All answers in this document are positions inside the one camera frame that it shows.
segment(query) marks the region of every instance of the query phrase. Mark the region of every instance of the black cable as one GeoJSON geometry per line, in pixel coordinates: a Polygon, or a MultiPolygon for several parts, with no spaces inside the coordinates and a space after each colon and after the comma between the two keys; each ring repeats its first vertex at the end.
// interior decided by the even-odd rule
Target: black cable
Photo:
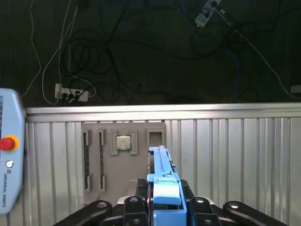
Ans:
{"type": "MultiPolygon", "coordinates": [[[[281,7],[281,1],[282,1],[282,0],[280,0],[279,6],[278,6],[277,16],[276,16],[276,20],[275,20],[273,29],[275,29],[274,27],[276,27],[279,17],[282,16],[282,15],[279,14],[279,12],[280,12],[280,7],[281,7]]],[[[120,16],[119,16],[119,18],[118,18],[118,20],[117,20],[117,23],[115,24],[115,26],[114,26],[114,28],[113,28],[113,30],[112,30],[112,32],[111,32],[109,38],[108,38],[107,43],[110,43],[111,40],[116,40],[116,41],[121,41],[121,42],[124,42],[124,43],[139,44],[139,45],[143,45],[143,46],[145,46],[145,47],[148,47],[148,48],[151,48],[151,49],[160,51],[160,52],[162,52],[162,53],[164,53],[164,54],[167,54],[167,55],[169,55],[169,56],[171,56],[171,57],[175,57],[175,58],[183,59],[183,60],[199,60],[199,59],[208,57],[208,56],[212,55],[213,53],[215,53],[215,52],[210,52],[210,53],[207,53],[207,54],[200,54],[200,53],[198,53],[198,55],[199,55],[200,57],[185,58],[185,57],[180,57],[180,56],[176,56],[176,55],[173,55],[173,54],[166,53],[166,52],[160,50],[160,49],[157,48],[157,47],[154,47],[154,46],[152,46],[152,45],[149,45],[149,44],[146,44],[146,43],[143,43],[143,42],[139,42],[139,41],[135,41],[135,40],[121,40],[121,39],[115,39],[115,38],[113,38],[114,33],[116,32],[116,30],[117,30],[117,28],[118,28],[118,25],[119,25],[119,23],[120,23],[122,20],[125,20],[125,19],[128,19],[128,18],[132,18],[132,17],[134,17],[134,16],[136,16],[136,15],[138,15],[138,14],[141,14],[141,13],[144,13],[144,12],[145,12],[145,10],[142,10],[142,11],[137,11],[137,12],[131,12],[131,13],[125,15],[125,12],[126,12],[126,8],[127,8],[127,7],[128,7],[128,5],[125,5],[125,6],[123,7],[123,10],[122,10],[122,12],[121,12],[121,14],[120,14],[120,16]]],[[[284,13],[283,15],[287,15],[288,13],[294,12],[294,11],[296,11],[296,10],[298,10],[298,9],[300,9],[300,8],[291,10],[290,12],[284,13]]],[[[257,23],[265,23],[265,22],[267,22],[267,21],[269,21],[269,20],[265,20],[265,21],[261,21],[261,22],[257,22],[257,23]]],[[[243,26],[247,26],[247,25],[253,25],[254,27],[256,27],[256,23],[255,23],[255,22],[250,22],[250,23],[249,23],[249,22],[247,22],[247,23],[245,22],[245,23],[236,24],[236,25],[233,26],[233,27],[228,31],[228,33],[227,33],[228,36],[226,36],[226,38],[228,39],[228,41],[231,41],[232,43],[236,43],[236,42],[237,42],[237,44],[238,44],[238,43],[239,43],[238,41],[231,40],[230,35],[232,35],[234,29],[238,29],[239,27],[243,27],[243,26]]],[[[104,49],[108,51],[108,55],[110,55],[110,59],[112,60],[112,68],[111,68],[111,69],[115,72],[115,74],[116,74],[116,76],[117,76],[117,79],[118,79],[118,85],[116,86],[116,85],[114,85],[114,84],[112,84],[112,83],[105,83],[105,82],[100,82],[100,84],[101,84],[101,85],[111,85],[111,86],[115,87],[115,90],[114,90],[114,92],[112,93],[112,95],[114,95],[114,93],[116,93],[117,90],[119,90],[119,92],[118,92],[119,95],[118,95],[118,96],[120,96],[120,93],[121,93],[121,84],[122,84],[122,85],[125,86],[127,89],[129,89],[129,90],[131,90],[131,91],[133,92],[133,93],[132,93],[132,96],[131,96],[130,102],[133,102],[133,99],[134,99],[135,95],[138,94],[138,93],[139,93],[139,94],[146,94],[146,95],[149,95],[149,96],[151,96],[151,95],[165,95],[165,96],[167,96],[167,97],[173,97],[172,95],[170,95],[170,94],[168,94],[168,93],[165,93],[165,92],[142,92],[142,91],[141,91],[141,85],[140,85],[140,84],[139,84],[135,89],[129,87],[129,86],[121,79],[121,77],[120,77],[120,75],[119,75],[119,72],[118,72],[118,68],[117,68],[117,66],[116,66],[116,64],[115,64],[115,62],[114,62],[114,59],[113,59],[113,56],[112,56],[111,52],[108,50],[107,44],[104,43],[104,41],[103,41],[103,39],[101,38],[101,36],[100,36],[100,39],[101,39],[101,43],[105,46],[104,49]]],[[[221,46],[224,45],[224,44],[225,44],[225,41],[223,40],[223,41],[221,42],[221,46]]],[[[82,63],[82,68],[85,69],[86,67],[87,67],[87,62],[82,63]]],[[[110,101],[112,101],[112,100],[115,101],[115,99],[111,99],[111,100],[103,99],[103,100],[104,100],[105,102],[109,102],[109,103],[110,103],[110,101]]]]}
{"type": "Polygon", "coordinates": [[[106,42],[107,45],[109,45],[109,43],[111,42],[111,40],[112,40],[112,38],[113,38],[113,36],[114,36],[114,34],[115,34],[115,32],[116,32],[116,30],[117,30],[119,24],[120,24],[120,21],[121,21],[123,15],[124,15],[124,14],[126,13],[126,11],[127,11],[127,8],[128,8],[128,6],[129,6],[129,4],[130,4],[130,0],[127,0],[127,1],[126,1],[126,4],[125,4],[124,7],[122,8],[122,11],[121,11],[121,13],[120,13],[120,15],[119,15],[119,17],[118,17],[118,20],[117,20],[115,26],[113,27],[113,30],[111,31],[111,33],[110,33],[110,35],[109,35],[109,37],[108,37],[108,40],[107,40],[107,42],[106,42]]]}

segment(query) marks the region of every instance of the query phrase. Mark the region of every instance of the corrugated metal wall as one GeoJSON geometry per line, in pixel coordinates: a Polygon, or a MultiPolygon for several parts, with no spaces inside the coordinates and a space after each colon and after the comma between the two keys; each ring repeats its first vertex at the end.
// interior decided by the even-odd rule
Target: corrugated metal wall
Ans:
{"type": "MultiPolygon", "coordinates": [[[[301,118],[165,121],[167,146],[195,194],[301,222],[301,118]]],[[[83,203],[81,122],[27,123],[24,188],[1,226],[50,226],[83,203]]]]}
{"type": "Polygon", "coordinates": [[[219,206],[242,201],[287,224],[300,224],[301,119],[166,124],[173,160],[195,194],[219,206]]]}

